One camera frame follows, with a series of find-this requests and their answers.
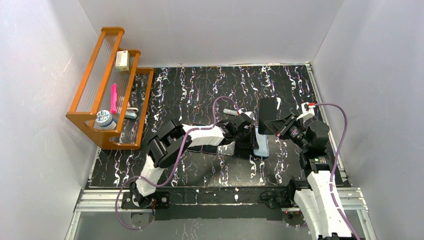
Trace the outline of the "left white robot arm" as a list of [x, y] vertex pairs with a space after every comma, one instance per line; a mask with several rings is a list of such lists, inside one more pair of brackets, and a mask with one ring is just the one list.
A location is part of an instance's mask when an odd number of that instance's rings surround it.
[[160, 186], [158, 181], [163, 171], [170, 166], [175, 167], [188, 148], [218, 147], [232, 143], [238, 151], [253, 152], [259, 149], [254, 121], [246, 113], [241, 112], [233, 118], [205, 126], [171, 120], [148, 142], [148, 152], [140, 176], [130, 183], [135, 202], [141, 206], [155, 193]]

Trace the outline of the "purple phone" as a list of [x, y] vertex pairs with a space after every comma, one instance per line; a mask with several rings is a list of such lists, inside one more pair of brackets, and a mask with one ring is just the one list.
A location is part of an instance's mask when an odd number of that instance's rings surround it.
[[204, 154], [216, 155], [218, 153], [218, 147], [214, 145], [203, 145], [201, 152]]

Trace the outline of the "clear magsafe phone case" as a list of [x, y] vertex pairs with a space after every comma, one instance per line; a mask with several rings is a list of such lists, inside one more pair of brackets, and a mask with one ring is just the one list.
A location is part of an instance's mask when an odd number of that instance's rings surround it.
[[233, 156], [235, 154], [235, 143], [218, 146], [217, 153], [223, 156]]

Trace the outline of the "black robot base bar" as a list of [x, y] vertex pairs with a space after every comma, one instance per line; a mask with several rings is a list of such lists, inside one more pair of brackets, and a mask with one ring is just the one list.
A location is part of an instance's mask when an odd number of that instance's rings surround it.
[[304, 216], [285, 186], [165, 187], [140, 201], [132, 190], [118, 201], [122, 210], [154, 210], [158, 221], [179, 219], [266, 219], [302, 225]]

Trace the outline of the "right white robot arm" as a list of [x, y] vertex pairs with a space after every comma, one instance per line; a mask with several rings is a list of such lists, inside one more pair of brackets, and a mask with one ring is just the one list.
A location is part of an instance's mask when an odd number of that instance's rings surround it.
[[291, 180], [279, 193], [281, 202], [299, 208], [314, 240], [359, 240], [337, 191], [337, 163], [327, 153], [329, 126], [314, 120], [304, 127], [293, 114], [264, 124], [279, 139], [291, 140], [301, 148], [299, 162], [306, 179]]

